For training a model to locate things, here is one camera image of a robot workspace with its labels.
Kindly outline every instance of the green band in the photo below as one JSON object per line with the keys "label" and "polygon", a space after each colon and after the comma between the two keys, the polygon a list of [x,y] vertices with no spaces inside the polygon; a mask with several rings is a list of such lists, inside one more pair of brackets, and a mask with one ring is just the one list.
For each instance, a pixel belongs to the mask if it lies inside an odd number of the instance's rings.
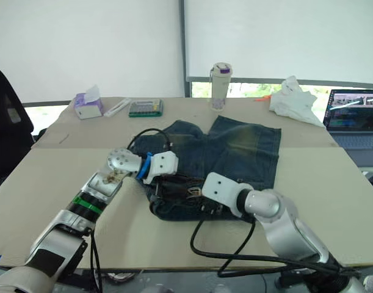
{"label": "green band", "polygon": [[72,202],[84,206],[87,209],[91,209],[93,212],[96,212],[99,215],[102,214],[102,210],[98,209],[91,203],[88,203],[87,201],[83,200],[81,197],[75,197]]}

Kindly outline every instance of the robotic arm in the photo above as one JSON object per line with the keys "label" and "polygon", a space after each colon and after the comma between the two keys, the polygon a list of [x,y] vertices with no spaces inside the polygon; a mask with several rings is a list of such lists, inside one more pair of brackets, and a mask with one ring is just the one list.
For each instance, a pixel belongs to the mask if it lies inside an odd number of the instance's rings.
{"label": "robotic arm", "polygon": [[[298,218],[292,200],[272,189],[254,190],[251,185],[237,183],[222,175],[210,173],[203,186],[203,195],[231,209],[241,218],[252,215],[263,226],[272,250],[281,258],[334,264],[337,260],[326,245]],[[331,275],[310,269],[297,271],[312,293],[365,293],[364,287],[355,277]]]}
{"label": "robotic arm", "polygon": [[177,167],[178,158],[171,151],[148,154],[146,159],[124,148],[111,151],[107,164],[86,182],[37,238],[25,265],[0,276],[0,292],[52,292],[54,283],[78,266],[87,248],[83,237],[94,230],[123,179],[130,176],[149,184],[155,176],[175,174]]}

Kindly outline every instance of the black office chair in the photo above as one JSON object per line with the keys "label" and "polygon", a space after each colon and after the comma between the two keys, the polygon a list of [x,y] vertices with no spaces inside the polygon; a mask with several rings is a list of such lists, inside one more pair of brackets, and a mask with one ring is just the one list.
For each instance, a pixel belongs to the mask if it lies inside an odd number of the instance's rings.
{"label": "black office chair", "polygon": [[33,124],[0,71],[0,185],[30,151]]}

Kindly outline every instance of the calculator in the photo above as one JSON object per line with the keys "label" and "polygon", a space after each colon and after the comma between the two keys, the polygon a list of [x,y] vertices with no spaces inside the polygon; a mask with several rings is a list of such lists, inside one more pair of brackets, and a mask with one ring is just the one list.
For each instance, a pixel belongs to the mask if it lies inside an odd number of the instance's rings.
{"label": "calculator", "polygon": [[129,117],[159,117],[163,114],[163,101],[150,99],[137,101],[129,106]]}

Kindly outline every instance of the beige tabletop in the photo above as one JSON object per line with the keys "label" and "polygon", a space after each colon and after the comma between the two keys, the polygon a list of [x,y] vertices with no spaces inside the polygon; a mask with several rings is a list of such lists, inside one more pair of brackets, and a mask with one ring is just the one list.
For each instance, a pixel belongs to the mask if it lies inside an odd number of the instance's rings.
{"label": "beige tabletop", "polygon": [[[31,243],[106,161],[108,148],[35,148],[0,187],[0,265],[24,263]],[[341,148],[280,148],[275,190],[290,197],[299,215],[344,264],[373,264],[373,187]],[[196,222],[165,222],[148,209],[131,178],[96,227],[101,266],[117,269],[190,269],[223,261],[191,252]],[[197,246],[232,253],[249,224],[205,223]],[[89,267],[86,251],[79,267]],[[244,253],[273,255],[261,225]],[[234,266],[273,264],[238,261]]]}
{"label": "beige tabletop", "polygon": [[[108,110],[122,98],[103,98]],[[204,133],[219,115],[209,108],[206,99],[165,98],[164,114],[156,118],[129,118],[128,108],[113,117],[80,120],[70,104],[51,125],[34,148],[116,148],[125,147],[141,130],[170,126],[176,120],[192,122]],[[228,118],[282,129],[281,147],[336,147],[329,133],[321,127],[281,117],[269,111],[269,102],[253,98],[229,98],[224,111]]]}

